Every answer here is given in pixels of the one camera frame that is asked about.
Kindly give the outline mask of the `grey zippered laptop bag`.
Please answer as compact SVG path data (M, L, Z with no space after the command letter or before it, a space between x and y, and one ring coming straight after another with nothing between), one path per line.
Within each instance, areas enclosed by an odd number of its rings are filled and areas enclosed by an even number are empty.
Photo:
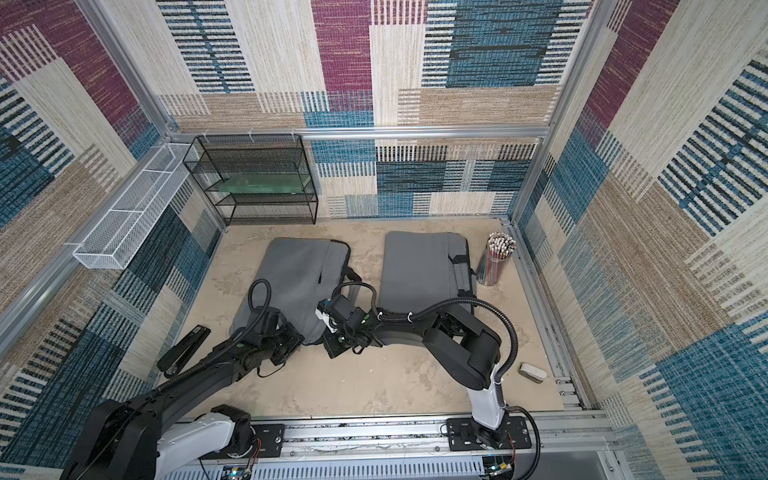
M256 277L269 281L270 306L285 316L306 345L321 344L327 330L315 314L318 303L345 280L360 279L348 266L350 255L350 246L339 240L281 237L268 245Z

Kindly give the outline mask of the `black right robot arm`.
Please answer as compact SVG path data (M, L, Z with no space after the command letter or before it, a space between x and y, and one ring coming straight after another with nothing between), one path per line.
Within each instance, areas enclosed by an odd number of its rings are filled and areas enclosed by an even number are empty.
M359 355L368 347L423 347L449 376L465 387L471 418L459 428L475 448L510 448L503 432L506 405L501 387L514 364L519 342L509 318L478 298L456 297L417 312L396 313L373 306L369 311L337 294L318 303L315 316L326 330L323 343L335 358L346 351Z

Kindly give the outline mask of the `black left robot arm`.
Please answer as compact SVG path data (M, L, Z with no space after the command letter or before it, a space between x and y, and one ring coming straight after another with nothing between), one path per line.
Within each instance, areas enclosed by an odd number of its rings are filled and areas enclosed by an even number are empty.
M148 479L159 472L161 435L196 405L240 381L265 360L278 365L301 343L290 325L277 326L270 306L272 288L257 279L252 288L266 291L256 307L248 295L254 321L217 345L203 360L148 393L124 403L96 407L78 438L63 479Z

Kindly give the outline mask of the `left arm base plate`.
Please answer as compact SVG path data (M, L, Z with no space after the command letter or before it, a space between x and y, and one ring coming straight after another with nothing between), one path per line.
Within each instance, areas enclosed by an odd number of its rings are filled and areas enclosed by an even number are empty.
M278 458L282 452L286 425L283 423L251 424L247 443L236 440L233 446L208 453L202 460L247 460Z

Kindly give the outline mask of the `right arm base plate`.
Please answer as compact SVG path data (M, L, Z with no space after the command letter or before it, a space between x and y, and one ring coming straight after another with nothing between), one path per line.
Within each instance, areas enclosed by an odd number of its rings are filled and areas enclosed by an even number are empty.
M451 451L531 449L532 428L523 416L505 414L501 424L492 430L471 417L449 418L446 436Z

